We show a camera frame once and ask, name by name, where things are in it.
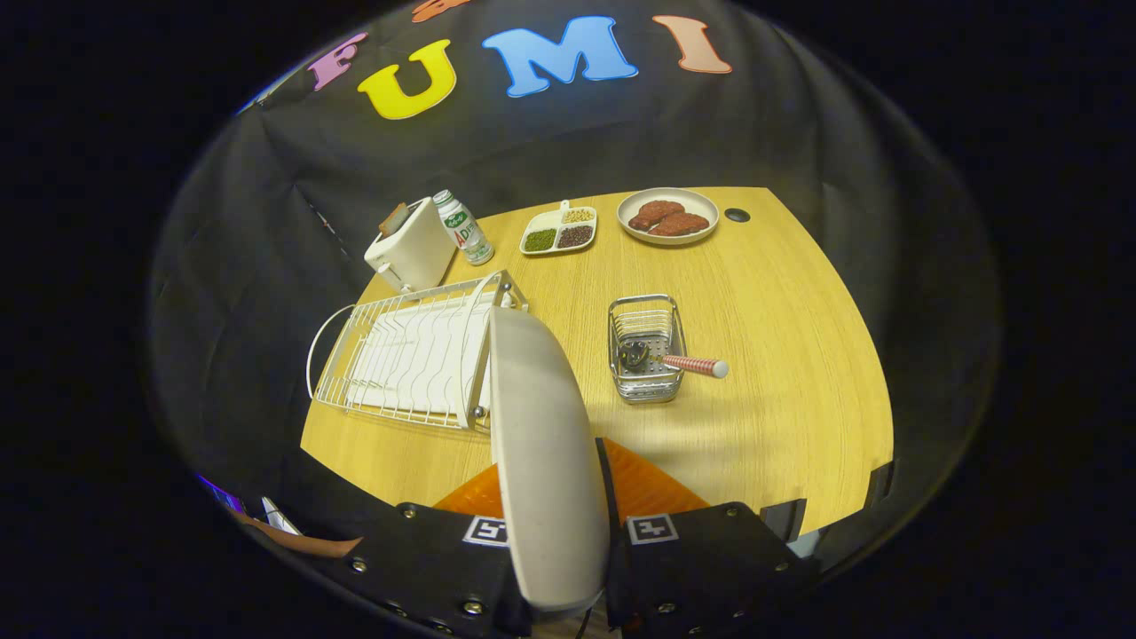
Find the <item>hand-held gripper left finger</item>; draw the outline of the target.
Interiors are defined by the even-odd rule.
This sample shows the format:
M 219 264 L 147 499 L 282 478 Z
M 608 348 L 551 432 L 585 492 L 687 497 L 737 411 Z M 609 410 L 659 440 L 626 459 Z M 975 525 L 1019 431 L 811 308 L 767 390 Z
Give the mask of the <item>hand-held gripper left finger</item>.
M 437 634 L 532 634 L 496 468 L 433 507 L 390 505 L 334 476 L 333 522 L 359 541 L 333 565 L 333 579 L 356 596 Z

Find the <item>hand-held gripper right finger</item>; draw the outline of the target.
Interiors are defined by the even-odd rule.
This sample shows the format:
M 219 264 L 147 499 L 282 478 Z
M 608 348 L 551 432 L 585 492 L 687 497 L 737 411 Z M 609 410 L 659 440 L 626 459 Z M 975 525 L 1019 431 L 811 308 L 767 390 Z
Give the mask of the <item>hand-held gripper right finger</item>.
M 610 518 L 608 626 L 623 636 L 765 636 L 765 624 L 818 586 L 801 557 L 742 503 L 623 517 L 616 465 L 598 438 Z

